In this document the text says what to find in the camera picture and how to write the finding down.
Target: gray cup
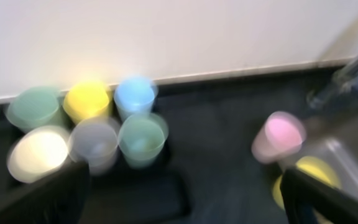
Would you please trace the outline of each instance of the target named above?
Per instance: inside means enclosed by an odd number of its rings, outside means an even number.
[[[150,166],[168,137],[166,122],[156,114],[135,114],[122,124],[119,147],[133,169]]]
[[[120,125],[112,118],[96,117],[81,121],[70,136],[74,161],[84,160],[92,175],[101,175],[117,159],[117,133]]]

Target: light blue cup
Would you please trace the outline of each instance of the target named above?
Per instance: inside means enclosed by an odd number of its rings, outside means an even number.
[[[58,97],[59,91],[49,86],[28,89],[9,104],[6,118],[25,133],[45,125],[64,128]]]
[[[168,137],[168,126],[158,115],[135,114],[125,120],[118,134],[118,145],[129,167],[152,165]]]
[[[121,119],[125,121],[133,114],[149,114],[157,92],[156,85],[148,78],[134,77],[124,80],[114,93]]]

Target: black countertop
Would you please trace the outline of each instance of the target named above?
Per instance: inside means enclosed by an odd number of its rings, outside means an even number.
[[[336,69],[161,86],[156,105],[170,128],[164,169],[180,175],[186,188],[181,197],[187,197],[189,205],[188,212],[163,223],[287,223],[271,196],[278,167],[259,164],[250,146],[274,111],[301,119],[313,114],[306,106],[307,93],[327,83]],[[0,194],[15,184],[6,168],[6,154],[17,139],[2,109],[0,105]],[[89,196],[80,223],[90,222],[92,214],[103,216],[98,208],[108,212],[100,200]],[[102,218],[93,223],[98,222],[105,223]]]

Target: sink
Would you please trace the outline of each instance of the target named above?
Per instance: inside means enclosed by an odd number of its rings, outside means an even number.
[[[285,169],[304,156],[328,163],[336,171],[341,190],[358,200],[358,115],[341,121],[335,128],[321,130],[318,137],[311,136],[299,153],[282,159],[279,166]]]

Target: pink cup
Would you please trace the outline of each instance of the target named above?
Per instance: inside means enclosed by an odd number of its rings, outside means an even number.
[[[306,131],[298,118],[274,112],[256,136],[252,153],[259,162],[268,164],[299,151],[305,139]]]

